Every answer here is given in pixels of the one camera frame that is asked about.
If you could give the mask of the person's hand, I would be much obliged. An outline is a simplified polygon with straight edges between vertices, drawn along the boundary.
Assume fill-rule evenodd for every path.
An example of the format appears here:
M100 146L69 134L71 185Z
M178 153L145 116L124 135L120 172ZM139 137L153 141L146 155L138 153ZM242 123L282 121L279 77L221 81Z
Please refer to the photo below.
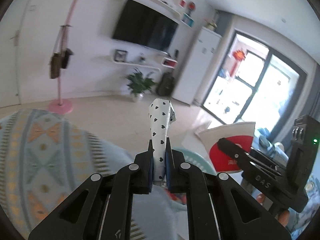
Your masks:
M263 194L260 193L257 195L256 200L260 203L264 208L267 208L268 211L271 210L272 202ZM281 210L280 213L276 215L276 219L282 226L287 226L290 219L290 212L289 210Z

